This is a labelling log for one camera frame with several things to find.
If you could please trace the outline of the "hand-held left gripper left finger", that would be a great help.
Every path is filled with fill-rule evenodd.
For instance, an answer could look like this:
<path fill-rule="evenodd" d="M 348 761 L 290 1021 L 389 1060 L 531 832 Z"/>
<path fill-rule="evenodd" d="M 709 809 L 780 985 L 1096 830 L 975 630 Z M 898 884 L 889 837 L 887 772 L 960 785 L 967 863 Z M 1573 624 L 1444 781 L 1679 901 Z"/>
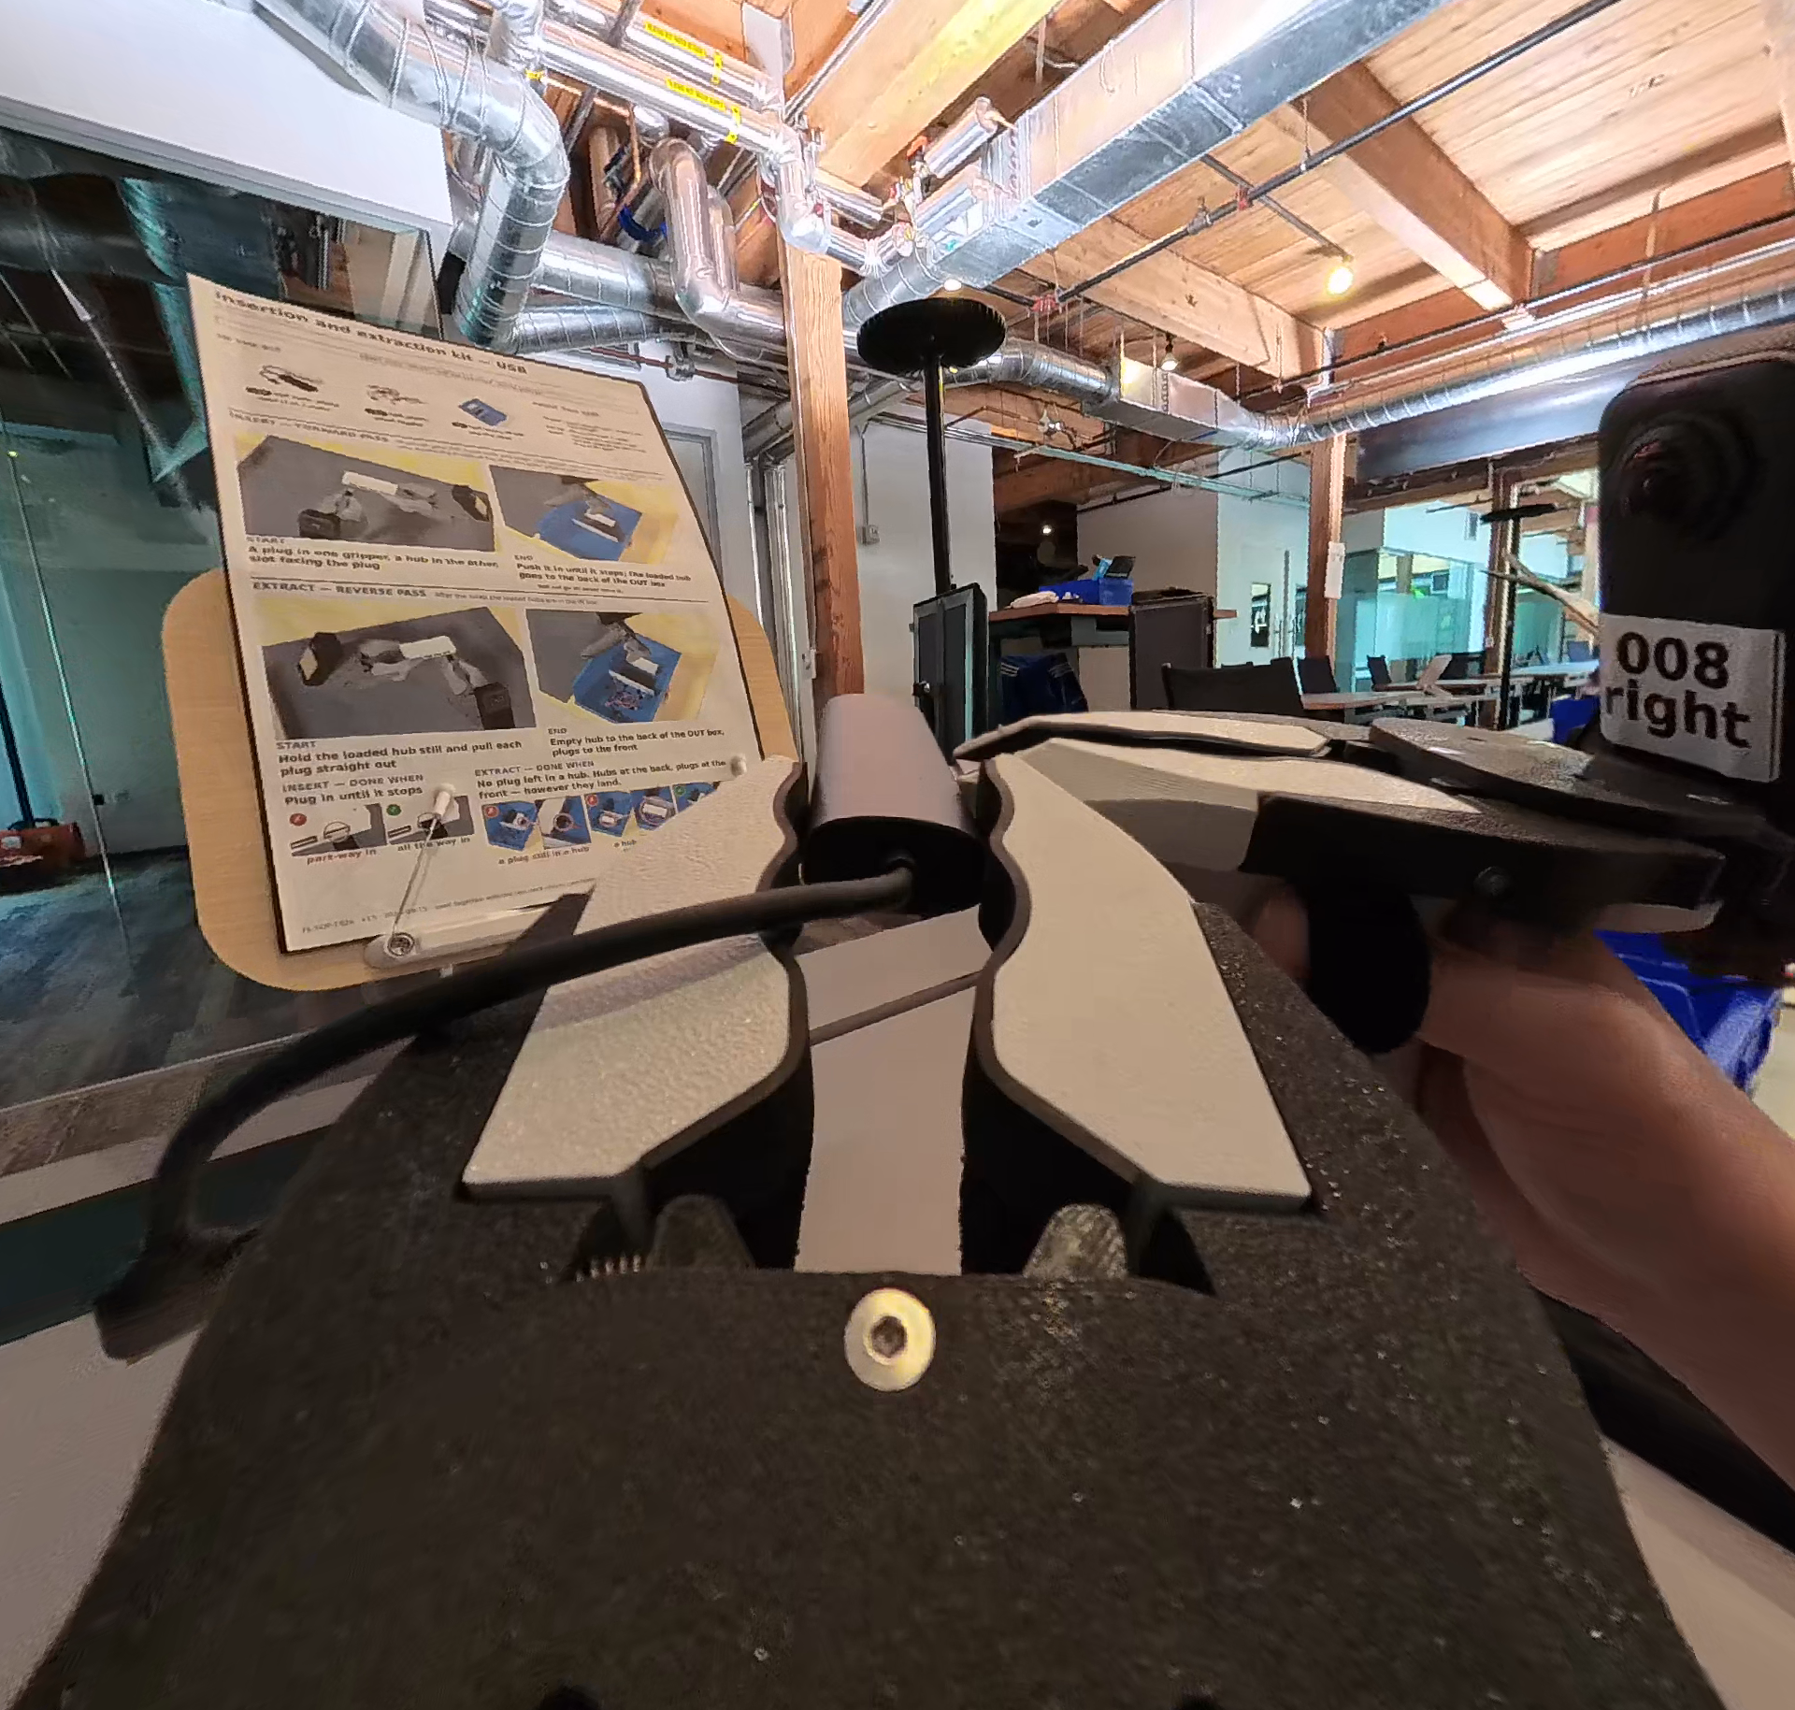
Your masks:
<path fill-rule="evenodd" d="M 578 936 L 769 890 L 797 862 L 799 802 L 791 757 L 724 781 L 595 882 Z M 793 1075 L 806 1013 L 797 964 L 761 936 L 550 989 L 462 1187 L 475 1200 L 645 1193 L 653 1167 Z"/>

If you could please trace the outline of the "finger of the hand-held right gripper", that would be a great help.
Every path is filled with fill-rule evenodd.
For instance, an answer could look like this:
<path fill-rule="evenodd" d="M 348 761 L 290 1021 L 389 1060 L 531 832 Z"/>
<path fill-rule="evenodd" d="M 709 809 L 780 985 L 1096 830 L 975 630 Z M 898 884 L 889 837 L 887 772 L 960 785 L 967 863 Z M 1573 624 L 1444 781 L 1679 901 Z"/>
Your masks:
<path fill-rule="evenodd" d="M 1049 740 L 1113 747 L 1162 747 L 1227 757 L 1332 759 L 1335 729 L 1283 716 L 1218 712 L 1070 712 L 1034 714 L 965 742 L 956 764 L 986 762 L 1040 747 Z"/>
<path fill-rule="evenodd" d="M 1182 880 L 1401 880 L 1403 800 L 1332 738 L 1047 738 L 1031 766 Z"/>

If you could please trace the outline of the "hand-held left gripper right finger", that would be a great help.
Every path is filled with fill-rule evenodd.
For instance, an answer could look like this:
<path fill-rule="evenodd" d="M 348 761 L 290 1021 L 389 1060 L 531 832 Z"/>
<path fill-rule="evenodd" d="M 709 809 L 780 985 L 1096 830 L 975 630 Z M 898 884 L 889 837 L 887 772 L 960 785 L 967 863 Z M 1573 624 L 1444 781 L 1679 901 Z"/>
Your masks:
<path fill-rule="evenodd" d="M 1124 1213 L 1298 1213 L 1311 1183 L 1188 891 L 1119 826 L 999 757 L 1012 918 L 980 981 L 984 1079 Z"/>

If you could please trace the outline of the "dark grey usb hub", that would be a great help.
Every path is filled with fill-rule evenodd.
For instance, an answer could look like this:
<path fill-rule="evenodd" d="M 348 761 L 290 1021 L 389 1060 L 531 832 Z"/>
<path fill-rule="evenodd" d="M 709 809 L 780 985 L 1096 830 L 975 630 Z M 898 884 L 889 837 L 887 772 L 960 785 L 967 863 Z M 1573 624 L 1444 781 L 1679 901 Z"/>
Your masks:
<path fill-rule="evenodd" d="M 909 910 L 924 920 L 976 906 L 986 847 L 915 704 L 866 693 L 825 704 L 801 856 L 808 886 L 909 869 Z"/>

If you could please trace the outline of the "person's right hand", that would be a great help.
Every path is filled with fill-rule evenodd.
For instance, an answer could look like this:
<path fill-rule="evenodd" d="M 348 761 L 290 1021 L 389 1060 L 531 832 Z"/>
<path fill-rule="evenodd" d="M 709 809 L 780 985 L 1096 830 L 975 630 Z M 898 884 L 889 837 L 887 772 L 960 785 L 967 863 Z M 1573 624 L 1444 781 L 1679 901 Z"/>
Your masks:
<path fill-rule="evenodd" d="M 1794 1483 L 1794 1146 L 1593 936 L 1433 942 L 1412 1095 L 1545 1296 Z"/>

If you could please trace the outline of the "black office chair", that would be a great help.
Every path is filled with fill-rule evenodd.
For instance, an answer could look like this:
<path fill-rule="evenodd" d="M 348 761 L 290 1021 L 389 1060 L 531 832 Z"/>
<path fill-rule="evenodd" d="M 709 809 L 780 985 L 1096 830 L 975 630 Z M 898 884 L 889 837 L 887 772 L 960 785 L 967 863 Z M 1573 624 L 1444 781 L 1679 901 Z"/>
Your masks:
<path fill-rule="evenodd" d="M 1203 592 L 1148 592 L 1130 609 L 1130 708 L 1167 712 L 1165 671 L 1216 667 L 1216 603 Z"/>
<path fill-rule="evenodd" d="M 1087 714 L 1081 680 L 1064 652 L 1004 654 L 993 665 L 991 731 L 1040 716 Z"/>

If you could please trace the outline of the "wooden far table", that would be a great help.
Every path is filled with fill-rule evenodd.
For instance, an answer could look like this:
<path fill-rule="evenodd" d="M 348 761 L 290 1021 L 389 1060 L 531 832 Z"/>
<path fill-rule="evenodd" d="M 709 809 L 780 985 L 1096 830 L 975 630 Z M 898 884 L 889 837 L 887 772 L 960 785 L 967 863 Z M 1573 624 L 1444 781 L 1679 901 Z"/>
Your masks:
<path fill-rule="evenodd" d="M 1128 635 L 1130 622 L 1141 613 L 1162 613 L 1173 607 L 1205 605 L 1212 622 L 1234 622 L 1236 609 L 1218 609 L 1205 596 L 1173 598 L 1134 603 L 1130 607 L 1109 607 L 1077 601 L 1021 601 L 990 615 L 990 633 L 1004 641 L 1018 641 L 1023 633 L 1042 635 L 1044 645 L 1100 646 L 1111 645 Z"/>

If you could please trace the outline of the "printed instruction sheet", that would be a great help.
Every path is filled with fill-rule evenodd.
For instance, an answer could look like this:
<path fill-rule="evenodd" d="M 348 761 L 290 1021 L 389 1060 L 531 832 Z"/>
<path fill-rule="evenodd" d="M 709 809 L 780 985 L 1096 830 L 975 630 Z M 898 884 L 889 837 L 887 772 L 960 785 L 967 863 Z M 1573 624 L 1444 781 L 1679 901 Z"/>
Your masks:
<path fill-rule="evenodd" d="M 285 953 L 430 955 L 767 757 L 638 383 L 189 300 Z"/>

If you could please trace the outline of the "red floor bag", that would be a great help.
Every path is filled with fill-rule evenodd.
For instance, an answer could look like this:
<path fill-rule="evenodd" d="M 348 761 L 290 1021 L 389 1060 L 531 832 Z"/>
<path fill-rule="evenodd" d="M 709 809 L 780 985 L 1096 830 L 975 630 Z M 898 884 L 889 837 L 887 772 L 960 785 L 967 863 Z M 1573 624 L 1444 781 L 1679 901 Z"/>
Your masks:
<path fill-rule="evenodd" d="M 2 828 L 2 895 L 55 888 L 86 865 L 77 824 L 34 820 Z"/>

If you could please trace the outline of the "black pedestal panel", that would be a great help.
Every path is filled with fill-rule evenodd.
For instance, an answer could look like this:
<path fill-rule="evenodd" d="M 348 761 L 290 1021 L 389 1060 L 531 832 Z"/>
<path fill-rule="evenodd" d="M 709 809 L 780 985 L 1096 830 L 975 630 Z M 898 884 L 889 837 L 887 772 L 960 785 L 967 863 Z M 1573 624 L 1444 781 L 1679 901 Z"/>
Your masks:
<path fill-rule="evenodd" d="M 1244 667 L 1162 667 L 1171 712 L 1306 717 L 1298 669 L 1291 659 Z"/>

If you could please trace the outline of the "wooden ceiling post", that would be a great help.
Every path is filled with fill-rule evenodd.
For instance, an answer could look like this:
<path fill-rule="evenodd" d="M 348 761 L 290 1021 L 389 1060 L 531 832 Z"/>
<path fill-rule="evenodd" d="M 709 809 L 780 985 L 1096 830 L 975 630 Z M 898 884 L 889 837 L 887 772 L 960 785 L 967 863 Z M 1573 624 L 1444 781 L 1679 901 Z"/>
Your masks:
<path fill-rule="evenodd" d="M 1309 446 L 1309 547 L 1306 598 L 1306 658 L 1335 658 L 1337 609 L 1343 588 L 1343 517 L 1350 441 L 1330 437 Z"/>

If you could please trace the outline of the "black desk frame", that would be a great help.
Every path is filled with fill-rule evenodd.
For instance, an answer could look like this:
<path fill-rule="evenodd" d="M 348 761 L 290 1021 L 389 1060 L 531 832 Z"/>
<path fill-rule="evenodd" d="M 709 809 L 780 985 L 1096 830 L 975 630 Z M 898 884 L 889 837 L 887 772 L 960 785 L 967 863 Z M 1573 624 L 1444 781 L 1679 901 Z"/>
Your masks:
<path fill-rule="evenodd" d="M 911 611 L 911 695 L 943 757 L 991 729 L 990 607 L 980 585 Z"/>

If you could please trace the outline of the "silver ventilation duct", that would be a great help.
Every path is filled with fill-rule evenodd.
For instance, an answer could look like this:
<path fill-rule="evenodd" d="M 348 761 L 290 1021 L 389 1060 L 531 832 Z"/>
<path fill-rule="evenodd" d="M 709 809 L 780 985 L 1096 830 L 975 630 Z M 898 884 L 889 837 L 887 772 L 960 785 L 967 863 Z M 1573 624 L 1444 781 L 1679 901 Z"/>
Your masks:
<path fill-rule="evenodd" d="M 212 0 L 270 22 L 344 83 L 470 152 L 457 201 L 457 330 L 513 353 L 601 351 L 675 328 L 732 356 L 775 347 L 776 306 L 735 287 L 700 186 L 670 218 L 670 263 L 554 231 L 571 151 L 539 94 L 545 74 L 591 100 L 653 113 L 675 138 L 748 152 L 797 252 L 861 278 L 846 306 L 849 362 L 877 366 L 859 330 L 947 276 L 990 287 L 1079 237 L 1178 167 L 1356 66 L 1457 0 L 1160 0 L 1044 104 L 918 167 L 935 190 L 877 205 L 829 171 L 827 132 L 789 121 L 775 83 L 696 36 L 647 36 L 631 0 Z"/>

